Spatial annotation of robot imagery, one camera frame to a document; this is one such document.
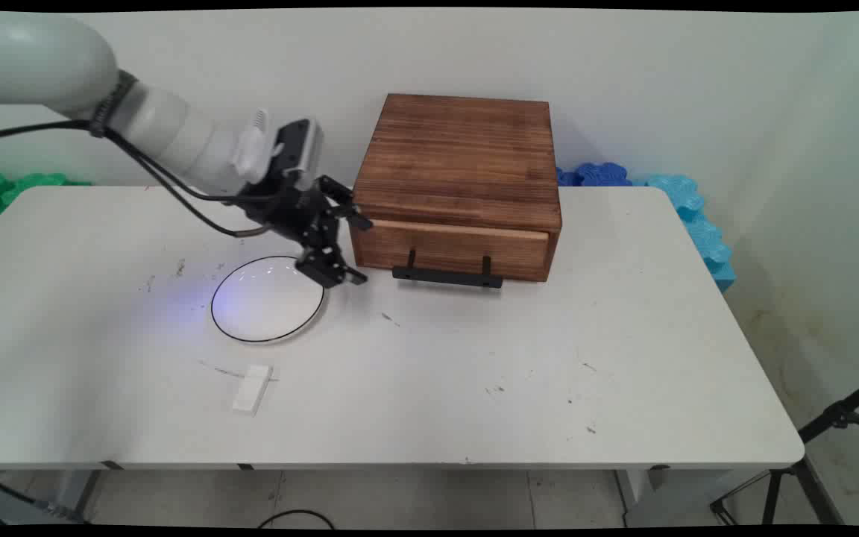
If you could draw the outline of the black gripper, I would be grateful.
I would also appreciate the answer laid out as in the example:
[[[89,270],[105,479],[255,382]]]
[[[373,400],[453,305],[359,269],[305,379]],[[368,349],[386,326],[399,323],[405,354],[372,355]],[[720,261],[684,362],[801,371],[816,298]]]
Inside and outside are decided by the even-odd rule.
[[[362,230],[371,229],[373,223],[360,211],[353,191],[340,181],[320,176],[306,190],[285,186],[273,195],[249,186],[236,200],[236,207],[258,224],[256,235],[273,232],[301,245],[296,271],[321,288],[368,282],[367,275],[345,262],[337,219]]]

